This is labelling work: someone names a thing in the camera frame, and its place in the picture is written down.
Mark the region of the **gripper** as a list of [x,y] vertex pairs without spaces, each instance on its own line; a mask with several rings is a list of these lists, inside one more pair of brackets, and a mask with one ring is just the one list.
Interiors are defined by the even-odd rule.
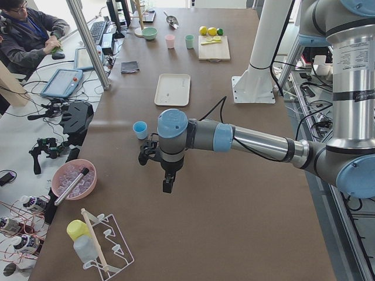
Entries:
[[161,152],[161,166],[165,171],[165,178],[163,180],[162,191],[164,193],[171,193],[175,181],[175,174],[183,167],[184,152],[177,154],[168,154]]

